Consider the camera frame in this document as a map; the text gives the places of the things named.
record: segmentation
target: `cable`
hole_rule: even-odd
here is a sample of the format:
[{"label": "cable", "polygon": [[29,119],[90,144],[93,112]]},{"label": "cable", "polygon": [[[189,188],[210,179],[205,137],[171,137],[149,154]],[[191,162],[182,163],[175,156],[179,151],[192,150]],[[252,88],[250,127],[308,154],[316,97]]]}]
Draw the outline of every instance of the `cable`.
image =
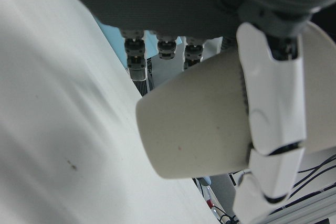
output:
[{"label": "cable", "polygon": [[220,219],[219,219],[219,222],[220,222],[220,223],[222,223],[222,218],[225,217],[225,216],[228,217],[228,218],[230,218],[228,215],[222,215],[222,216],[220,217]]},{"label": "cable", "polygon": [[235,215],[233,217],[231,217],[230,215],[228,215],[226,212],[224,212],[223,210],[221,210],[219,207],[213,206],[214,208],[216,208],[217,210],[221,211],[223,213],[223,215],[221,215],[220,219],[218,219],[220,222],[222,221],[222,218],[224,216],[228,217],[230,219],[230,221],[232,223],[238,223],[236,220],[234,220],[234,218],[236,217]]},{"label": "cable", "polygon": [[312,178],[310,178],[309,180],[307,180],[302,186],[300,186],[298,189],[296,189],[289,197],[289,199],[291,197],[293,197],[298,191],[300,191],[301,189],[303,189],[306,185],[308,185],[312,180],[314,180],[315,178],[317,178],[318,176],[322,175],[323,173],[326,173],[327,171],[336,168],[336,165],[330,166],[329,168],[317,173],[315,176],[313,176]]},{"label": "cable", "polygon": [[[335,160],[335,158],[336,158],[336,155],[332,155],[331,157],[329,157],[328,159],[326,159],[324,162],[328,161],[327,163],[329,163],[329,162]],[[317,165],[317,166],[315,166],[315,167],[313,167],[313,168],[310,168],[310,169],[307,169],[307,170],[301,170],[301,171],[299,171],[298,173],[309,172],[310,170],[314,170],[314,169],[318,168],[320,165]]]},{"label": "cable", "polygon": [[201,185],[201,183],[200,183],[200,185],[199,185],[199,186],[201,187],[202,196],[203,196],[203,198],[204,198],[204,192],[203,192],[203,188],[202,188],[202,185]]},{"label": "cable", "polygon": [[326,159],[325,161],[323,161],[320,165],[313,167],[313,171],[308,174],[306,177],[304,177],[303,179],[301,179],[299,182],[295,183],[294,187],[297,187],[298,185],[300,185],[302,182],[304,182],[306,179],[308,179],[311,175],[313,175],[315,172],[317,172],[318,169],[320,169],[322,166],[324,166],[325,164],[330,163],[331,161],[336,159],[336,155],[332,155],[331,157],[329,157],[328,159]]}]

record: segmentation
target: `robotic hand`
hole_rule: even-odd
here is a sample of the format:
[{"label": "robotic hand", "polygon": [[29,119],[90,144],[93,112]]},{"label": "robotic hand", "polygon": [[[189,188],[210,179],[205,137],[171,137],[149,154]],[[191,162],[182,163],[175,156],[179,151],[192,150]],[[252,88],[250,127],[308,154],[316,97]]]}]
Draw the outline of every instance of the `robotic hand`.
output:
[{"label": "robotic hand", "polygon": [[249,23],[240,26],[237,40],[254,148],[234,212],[248,224],[283,206],[295,182],[306,140],[303,53],[300,36],[274,52],[266,35]]}]

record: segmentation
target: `dark spot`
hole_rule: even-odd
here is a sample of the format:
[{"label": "dark spot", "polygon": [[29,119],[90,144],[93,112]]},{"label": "dark spot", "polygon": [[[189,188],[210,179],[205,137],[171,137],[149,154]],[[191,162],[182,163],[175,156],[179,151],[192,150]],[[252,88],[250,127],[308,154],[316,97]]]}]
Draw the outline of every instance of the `dark spot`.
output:
[{"label": "dark spot", "polygon": [[73,165],[70,160],[67,161],[67,163],[71,166],[71,169],[73,170],[77,170],[77,166],[76,165]]}]

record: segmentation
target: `black wire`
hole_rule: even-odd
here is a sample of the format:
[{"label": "black wire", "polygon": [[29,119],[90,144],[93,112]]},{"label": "black wire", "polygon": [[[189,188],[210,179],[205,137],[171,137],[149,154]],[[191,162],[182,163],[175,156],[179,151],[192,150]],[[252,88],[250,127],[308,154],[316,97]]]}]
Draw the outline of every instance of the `black wire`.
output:
[{"label": "black wire", "polygon": [[326,173],[327,171],[336,168],[336,165],[330,166],[329,168],[317,173],[315,176],[313,176],[312,178],[310,178],[309,180],[307,180],[302,186],[300,186],[298,189],[296,189],[289,198],[293,197],[299,190],[303,189],[306,185],[308,185],[312,180],[314,180],[315,178],[317,178],[318,176],[322,175],[323,173]]},{"label": "black wire", "polygon": [[325,164],[330,163],[331,161],[334,161],[336,159],[336,155],[332,155],[331,157],[329,157],[328,159],[326,159],[325,161],[323,161],[320,165],[316,166],[313,168],[313,171],[311,173],[309,173],[306,177],[304,177],[302,180],[300,180],[299,182],[295,183],[294,187],[297,187],[298,185],[300,185],[302,182],[304,182],[306,179],[308,179],[311,175],[313,175],[315,172],[317,172],[318,169],[320,169],[322,166],[324,166]]},{"label": "black wire", "polygon": [[[333,160],[335,159],[335,157],[336,157],[336,155],[332,155],[331,157],[329,157],[328,159],[326,159],[324,162],[327,162],[327,161],[328,161],[327,163],[329,163],[329,162],[333,161]],[[310,170],[314,170],[314,169],[320,167],[320,165],[322,165],[323,163],[321,163],[321,164],[319,164],[319,165],[317,165],[317,166],[315,166],[315,167],[312,167],[312,168],[310,168],[310,169],[307,169],[307,170],[301,170],[301,171],[299,171],[298,173],[309,172]]]},{"label": "black wire", "polygon": [[228,217],[227,215],[222,215],[222,216],[220,217],[220,219],[219,219],[219,222],[220,222],[220,223],[222,223],[222,218],[223,218],[224,216]]},{"label": "black wire", "polygon": [[214,208],[216,208],[216,209],[218,209],[219,211],[221,211],[222,213],[223,213],[223,215],[220,217],[220,221],[222,220],[222,218],[224,217],[224,216],[226,216],[226,217],[228,217],[229,219],[230,219],[230,221],[232,222],[232,223],[237,223],[236,222],[236,220],[234,220],[234,218],[236,217],[235,215],[233,216],[233,217],[231,217],[230,215],[228,215],[226,212],[224,212],[223,210],[221,210],[219,207],[216,207],[216,206],[213,206]]},{"label": "black wire", "polygon": [[203,193],[203,188],[202,188],[202,185],[201,185],[201,183],[200,183],[200,185],[199,185],[199,186],[201,187],[202,196],[203,196],[203,198],[204,198],[204,193]]}]

